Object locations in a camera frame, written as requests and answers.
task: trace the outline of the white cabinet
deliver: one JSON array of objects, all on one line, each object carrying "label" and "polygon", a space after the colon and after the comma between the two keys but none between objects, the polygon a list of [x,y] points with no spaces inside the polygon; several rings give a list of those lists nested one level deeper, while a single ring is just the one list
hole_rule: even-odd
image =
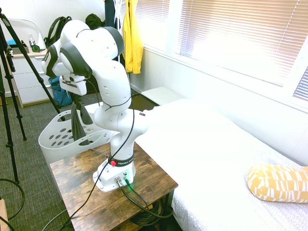
[{"label": "white cabinet", "polygon": [[[43,78],[45,86],[53,97],[51,85],[48,81],[49,77],[44,74],[41,66],[41,61],[45,54],[46,50],[40,53],[30,52],[28,56],[39,75]],[[25,57],[23,55],[14,55],[13,63],[16,70],[13,76],[21,99],[21,104],[27,105],[48,101],[49,98],[44,88],[39,83]]]}]

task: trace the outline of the white bed sheet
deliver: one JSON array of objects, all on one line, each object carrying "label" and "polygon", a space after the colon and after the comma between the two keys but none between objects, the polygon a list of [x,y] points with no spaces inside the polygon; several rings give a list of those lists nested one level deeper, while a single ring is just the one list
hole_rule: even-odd
[{"label": "white bed sheet", "polygon": [[172,207],[183,231],[307,231],[308,204],[265,202],[246,184],[256,164],[297,166],[210,106],[179,100],[145,111],[137,144],[178,184]]}]

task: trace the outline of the window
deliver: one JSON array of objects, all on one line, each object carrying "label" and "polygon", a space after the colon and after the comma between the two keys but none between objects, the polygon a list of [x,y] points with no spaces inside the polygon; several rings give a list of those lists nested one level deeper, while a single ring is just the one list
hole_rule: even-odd
[{"label": "window", "polygon": [[308,67],[302,79],[300,80],[293,96],[308,101]]},{"label": "window", "polygon": [[[124,19],[126,3],[121,7]],[[143,43],[156,49],[165,50],[169,0],[139,0],[135,11]]]},{"label": "window", "polygon": [[308,0],[183,0],[176,53],[283,86],[307,16]]}]

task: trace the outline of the backpack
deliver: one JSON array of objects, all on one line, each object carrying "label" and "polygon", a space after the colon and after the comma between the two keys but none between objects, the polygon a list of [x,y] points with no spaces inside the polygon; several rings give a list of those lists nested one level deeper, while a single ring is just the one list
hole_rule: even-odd
[{"label": "backpack", "polygon": [[60,87],[59,79],[60,77],[57,76],[55,78],[49,78],[48,81],[51,84],[54,101],[56,105],[58,106],[58,108],[61,108],[63,106],[72,104],[73,100],[72,100],[71,94],[68,91]]},{"label": "backpack", "polygon": [[[48,36],[46,38],[44,38],[44,42],[46,44],[46,47],[50,47],[52,44],[54,44],[59,38],[60,38],[60,35],[61,35],[61,31],[64,27],[64,25],[68,22],[68,21],[71,21],[72,18],[70,16],[67,16],[66,18],[65,17],[58,17],[51,25],[50,29],[49,29],[49,32],[48,32]],[[58,22],[58,26],[54,32],[54,35],[51,37],[53,31],[54,31],[54,28],[56,26]]]},{"label": "backpack", "polygon": [[105,21],[102,22],[96,14],[92,13],[86,17],[86,24],[90,27],[91,30],[94,30],[99,27],[105,26]]}]

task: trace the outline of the patterned pillow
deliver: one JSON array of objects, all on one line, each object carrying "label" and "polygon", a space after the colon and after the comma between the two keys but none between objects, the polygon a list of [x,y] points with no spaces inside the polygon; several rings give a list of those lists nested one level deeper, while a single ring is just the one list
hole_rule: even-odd
[{"label": "patterned pillow", "polygon": [[247,173],[247,184],[260,200],[308,203],[308,167],[256,165]]}]

